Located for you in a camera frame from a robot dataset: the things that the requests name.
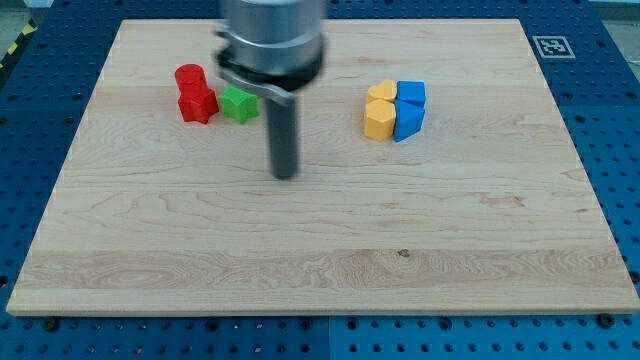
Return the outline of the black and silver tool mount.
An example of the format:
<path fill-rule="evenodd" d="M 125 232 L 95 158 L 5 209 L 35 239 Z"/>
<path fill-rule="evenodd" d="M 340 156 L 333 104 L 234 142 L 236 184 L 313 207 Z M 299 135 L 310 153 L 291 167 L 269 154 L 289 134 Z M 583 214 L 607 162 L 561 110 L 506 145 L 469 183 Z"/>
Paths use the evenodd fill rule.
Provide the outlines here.
<path fill-rule="evenodd" d="M 221 77 L 279 105 L 293 104 L 295 92 L 313 82 L 323 66 L 320 29 L 219 29 L 216 35 L 228 42 L 215 55 Z"/>

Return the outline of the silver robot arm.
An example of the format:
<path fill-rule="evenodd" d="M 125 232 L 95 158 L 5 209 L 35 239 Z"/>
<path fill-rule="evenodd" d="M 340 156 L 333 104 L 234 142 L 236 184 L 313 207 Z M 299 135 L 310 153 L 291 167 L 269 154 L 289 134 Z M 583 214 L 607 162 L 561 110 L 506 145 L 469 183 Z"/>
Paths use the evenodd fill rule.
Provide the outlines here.
<path fill-rule="evenodd" d="M 216 34 L 227 46 L 215 55 L 221 78 L 262 98 L 273 177 L 299 167 L 296 92 L 319 75 L 324 60 L 325 4 L 315 0 L 230 0 Z"/>

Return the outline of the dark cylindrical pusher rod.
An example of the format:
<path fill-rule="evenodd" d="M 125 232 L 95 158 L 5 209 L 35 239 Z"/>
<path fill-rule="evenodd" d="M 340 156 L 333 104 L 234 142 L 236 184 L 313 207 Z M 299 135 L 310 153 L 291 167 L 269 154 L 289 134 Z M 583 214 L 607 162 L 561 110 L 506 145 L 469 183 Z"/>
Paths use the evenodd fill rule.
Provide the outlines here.
<path fill-rule="evenodd" d="M 279 180 L 293 178 L 298 172 L 297 96 L 288 93 L 281 100 L 266 102 L 270 170 Z"/>

